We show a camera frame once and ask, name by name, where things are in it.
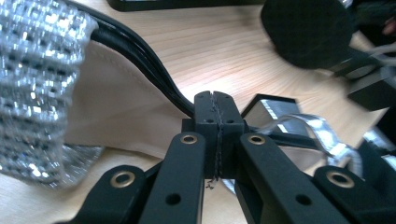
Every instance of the brass grommet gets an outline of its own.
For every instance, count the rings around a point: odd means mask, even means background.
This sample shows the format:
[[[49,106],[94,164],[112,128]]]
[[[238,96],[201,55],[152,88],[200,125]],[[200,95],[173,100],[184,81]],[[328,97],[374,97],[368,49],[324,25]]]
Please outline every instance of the brass grommet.
[[[198,141],[198,138],[194,135],[187,134],[180,138],[180,141],[184,144],[194,144]]]
[[[254,145],[262,145],[265,143],[265,139],[259,135],[251,135],[248,137],[248,141]]]
[[[128,178],[126,180],[121,181],[121,182],[117,181],[117,178],[122,176],[122,175],[127,175]],[[116,172],[113,175],[113,177],[111,177],[111,180],[110,180],[111,186],[116,188],[116,189],[122,189],[122,188],[128,187],[132,183],[134,183],[134,173],[129,172],[129,171]]]
[[[340,188],[352,189],[355,187],[355,182],[352,180],[352,178],[342,173],[329,171],[327,172],[326,177],[330,182]]]

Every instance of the black bracket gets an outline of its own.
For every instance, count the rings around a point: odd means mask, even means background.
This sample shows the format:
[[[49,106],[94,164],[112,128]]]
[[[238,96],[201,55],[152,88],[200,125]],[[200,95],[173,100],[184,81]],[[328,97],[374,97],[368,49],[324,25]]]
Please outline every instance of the black bracket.
[[[221,92],[197,94],[195,117],[183,120],[182,129],[164,160],[145,173],[131,166],[106,172],[76,217],[64,223],[201,223],[204,181],[213,177],[235,179],[248,223],[396,220],[396,173],[367,145],[360,149],[364,164],[370,164],[366,181],[334,166],[305,175],[278,142],[312,147],[312,141],[255,133],[233,98]]]

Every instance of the black foam pad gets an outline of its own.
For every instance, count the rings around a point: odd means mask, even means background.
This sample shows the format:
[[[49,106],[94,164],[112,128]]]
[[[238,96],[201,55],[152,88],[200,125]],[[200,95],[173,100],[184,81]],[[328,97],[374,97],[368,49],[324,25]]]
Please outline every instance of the black foam pad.
[[[349,58],[352,19],[338,0],[267,0],[262,24],[286,61],[331,68]]]

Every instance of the table surface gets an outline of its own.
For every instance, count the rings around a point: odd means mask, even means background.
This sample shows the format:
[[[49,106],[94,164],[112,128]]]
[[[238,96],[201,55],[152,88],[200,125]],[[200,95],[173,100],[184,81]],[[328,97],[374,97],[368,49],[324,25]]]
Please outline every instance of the table surface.
[[[384,110],[367,112],[347,98],[347,84],[329,73],[296,68],[280,59],[260,22],[261,6],[118,12],[106,2],[78,0],[126,24],[158,54],[190,100],[201,91],[230,94],[240,110],[256,93],[294,98],[304,113],[325,118],[339,138],[356,147]],[[368,48],[360,34],[352,45]],[[0,223],[53,223],[71,219],[107,170],[131,164],[147,170],[159,162],[141,153],[107,148],[74,189],[49,190],[0,176]],[[205,191],[203,223],[246,223],[222,184]]]

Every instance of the sparkly silver fabric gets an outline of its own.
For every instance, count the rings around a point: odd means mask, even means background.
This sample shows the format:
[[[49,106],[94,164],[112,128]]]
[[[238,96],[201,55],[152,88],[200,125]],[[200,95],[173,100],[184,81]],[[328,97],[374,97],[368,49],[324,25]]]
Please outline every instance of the sparkly silver fabric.
[[[0,0],[0,172],[73,186],[101,147],[64,145],[67,109],[97,23],[60,1]]]

